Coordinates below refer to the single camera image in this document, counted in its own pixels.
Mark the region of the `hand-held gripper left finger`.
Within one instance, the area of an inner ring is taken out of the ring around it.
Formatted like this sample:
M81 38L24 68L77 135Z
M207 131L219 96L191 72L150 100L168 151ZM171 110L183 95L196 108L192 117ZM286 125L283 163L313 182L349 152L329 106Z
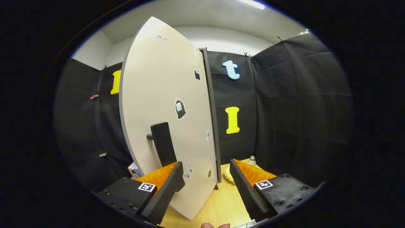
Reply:
M158 225L175 192L184 186L183 164L176 161L136 180L123 177L95 196L126 218Z

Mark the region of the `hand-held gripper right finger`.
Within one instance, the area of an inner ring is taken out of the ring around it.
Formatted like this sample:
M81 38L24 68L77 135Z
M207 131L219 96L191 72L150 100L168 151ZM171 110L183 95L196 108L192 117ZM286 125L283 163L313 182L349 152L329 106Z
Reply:
M324 187L316 188L288 173L274 175L237 159L229 163L230 174L248 215L255 222L275 222L297 210Z

